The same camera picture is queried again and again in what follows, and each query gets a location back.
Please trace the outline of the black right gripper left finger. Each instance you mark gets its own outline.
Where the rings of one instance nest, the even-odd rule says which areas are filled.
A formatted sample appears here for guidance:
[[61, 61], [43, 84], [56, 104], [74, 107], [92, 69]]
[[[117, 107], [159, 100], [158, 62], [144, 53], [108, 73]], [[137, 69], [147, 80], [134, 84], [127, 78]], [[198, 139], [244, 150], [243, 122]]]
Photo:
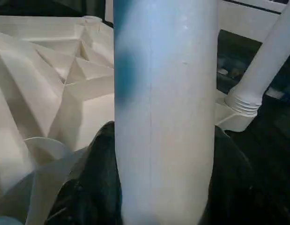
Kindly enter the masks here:
[[121, 225], [122, 190], [114, 121], [105, 123], [72, 168], [46, 225]]

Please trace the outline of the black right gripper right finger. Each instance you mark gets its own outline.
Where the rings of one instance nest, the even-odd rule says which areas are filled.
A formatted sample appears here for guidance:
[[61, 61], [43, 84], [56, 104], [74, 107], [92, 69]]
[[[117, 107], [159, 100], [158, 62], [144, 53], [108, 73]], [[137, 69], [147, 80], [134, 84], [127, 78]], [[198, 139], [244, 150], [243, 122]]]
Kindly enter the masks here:
[[202, 225], [273, 225], [275, 207], [248, 158], [219, 127], [215, 127], [214, 164]]

